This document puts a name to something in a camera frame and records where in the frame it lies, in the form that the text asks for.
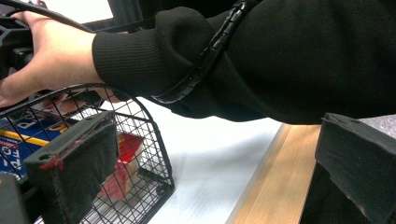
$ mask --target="wooden edge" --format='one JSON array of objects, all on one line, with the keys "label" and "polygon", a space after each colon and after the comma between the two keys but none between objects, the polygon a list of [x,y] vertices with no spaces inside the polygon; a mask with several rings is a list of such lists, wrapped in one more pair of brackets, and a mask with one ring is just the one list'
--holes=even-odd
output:
[{"label": "wooden edge", "polygon": [[315,168],[320,126],[285,125],[234,223],[299,223]]}]

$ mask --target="black cable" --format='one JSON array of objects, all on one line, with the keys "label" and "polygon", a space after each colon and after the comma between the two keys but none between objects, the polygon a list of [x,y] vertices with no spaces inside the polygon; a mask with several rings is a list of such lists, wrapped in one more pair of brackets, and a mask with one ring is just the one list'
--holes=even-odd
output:
[{"label": "black cable", "polygon": [[73,21],[62,14],[48,10],[43,7],[38,7],[33,4],[27,4],[27,3],[23,3],[23,2],[15,1],[15,0],[0,0],[0,4],[6,5],[9,7],[17,7],[20,10],[32,11],[34,13],[50,17],[56,21],[66,24],[66,25],[70,25],[70,26],[73,26],[80,30],[93,33],[93,31],[90,28],[88,28],[87,26],[82,25],[76,21]]}]

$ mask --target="black sleeve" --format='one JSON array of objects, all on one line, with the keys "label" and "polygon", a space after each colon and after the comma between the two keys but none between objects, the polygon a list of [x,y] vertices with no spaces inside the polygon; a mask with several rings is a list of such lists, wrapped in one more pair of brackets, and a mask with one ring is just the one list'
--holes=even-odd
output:
[{"label": "black sleeve", "polygon": [[[260,2],[243,19],[212,74],[164,105],[185,117],[320,123],[326,112],[358,119],[396,113],[394,1]],[[133,96],[166,91],[185,76],[225,14],[206,20],[179,7],[154,30],[99,34],[100,77]]]}]

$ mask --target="black wire basket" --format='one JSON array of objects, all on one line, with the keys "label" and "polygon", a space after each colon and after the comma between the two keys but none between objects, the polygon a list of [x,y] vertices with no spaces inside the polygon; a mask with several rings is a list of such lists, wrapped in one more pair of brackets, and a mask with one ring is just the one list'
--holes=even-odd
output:
[{"label": "black wire basket", "polygon": [[[98,97],[97,91],[104,95]],[[120,157],[80,223],[149,222],[175,185],[159,129],[147,109],[105,84],[77,85],[31,98],[0,113],[0,172],[13,174],[18,181],[29,178],[23,161],[56,139],[54,132],[60,136],[75,122],[114,111],[117,133],[122,136]],[[116,98],[129,100],[116,102]],[[72,112],[62,111],[66,102],[75,108]],[[47,220],[39,217],[33,222]]]}]

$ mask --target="red box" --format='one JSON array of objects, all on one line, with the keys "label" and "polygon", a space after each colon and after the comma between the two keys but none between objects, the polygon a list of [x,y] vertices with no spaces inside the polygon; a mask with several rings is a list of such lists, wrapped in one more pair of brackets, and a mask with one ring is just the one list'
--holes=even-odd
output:
[{"label": "red box", "polygon": [[99,196],[121,200],[137,179],[137,170],[143,149],[143,137],[128,133],[119,134],[120,157],[116,172],[102,185]]}]

